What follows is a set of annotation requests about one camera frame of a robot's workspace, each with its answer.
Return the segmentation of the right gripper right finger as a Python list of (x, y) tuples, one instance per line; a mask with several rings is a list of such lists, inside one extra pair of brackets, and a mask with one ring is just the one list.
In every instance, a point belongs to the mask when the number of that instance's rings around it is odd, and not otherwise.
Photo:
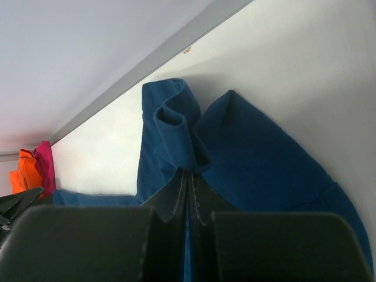
[(352, 228), (332, 213), (248, 213), (187, 179), (193, 281), (372, 281)]

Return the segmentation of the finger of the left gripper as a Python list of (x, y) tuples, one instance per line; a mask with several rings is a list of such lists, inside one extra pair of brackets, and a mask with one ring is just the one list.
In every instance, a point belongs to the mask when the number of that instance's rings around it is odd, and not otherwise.
[(43, 187), (1, 197), (1, 232), (10, 232), (13, 222), (42, 195)]

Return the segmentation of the blue t shirt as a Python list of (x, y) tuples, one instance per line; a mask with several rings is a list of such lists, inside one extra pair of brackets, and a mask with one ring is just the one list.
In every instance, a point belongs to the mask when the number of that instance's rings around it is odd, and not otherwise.
[[(248, 213), (332, 213), (352, 228), (372, 269), (370, 243), (342, 188), (263, 112), (230, 90), (202, 113), (187, 83), (142, 87), (143, 135), (134, 196), (57, 190), (56, 207), (139, 207), (178, 170), (200, 176), (235, 209)], [(183, 280), (191, 279), (188, 188)]]

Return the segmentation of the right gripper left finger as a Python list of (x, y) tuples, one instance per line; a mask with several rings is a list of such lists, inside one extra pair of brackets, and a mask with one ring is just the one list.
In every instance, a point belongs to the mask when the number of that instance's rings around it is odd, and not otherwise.
[(1, 280), (182, 281), (187, 176), (139, 207), (27, 210), (1, 248)]

